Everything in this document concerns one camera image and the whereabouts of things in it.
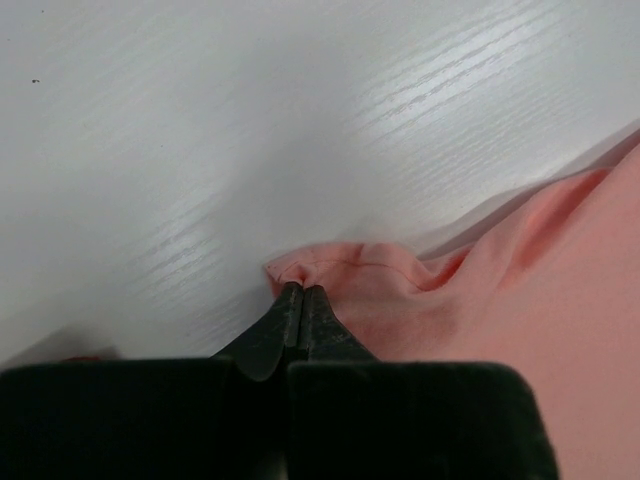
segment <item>white table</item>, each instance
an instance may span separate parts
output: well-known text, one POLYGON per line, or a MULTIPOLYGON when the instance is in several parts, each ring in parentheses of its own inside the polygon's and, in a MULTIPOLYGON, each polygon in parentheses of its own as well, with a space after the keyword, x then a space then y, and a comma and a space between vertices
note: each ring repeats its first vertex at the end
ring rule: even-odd
POLYGON ((212 354, 269 305, 280 253, 477 234, 457 238, 635 128, 639 19, 622 0, 4 0, 0 361, 60 329, 212 354))

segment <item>salmon pink towel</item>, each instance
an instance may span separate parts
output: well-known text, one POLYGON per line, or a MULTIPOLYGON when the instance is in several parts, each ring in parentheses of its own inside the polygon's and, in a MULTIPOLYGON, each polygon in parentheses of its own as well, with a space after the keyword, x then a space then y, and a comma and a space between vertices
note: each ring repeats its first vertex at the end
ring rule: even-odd
POLYGON ((640 479, 640 148, 559 181, 474 245, 304 248, 267 267, 322 285, 386 361, 489 360, 533 387, 564 479, 640 479))

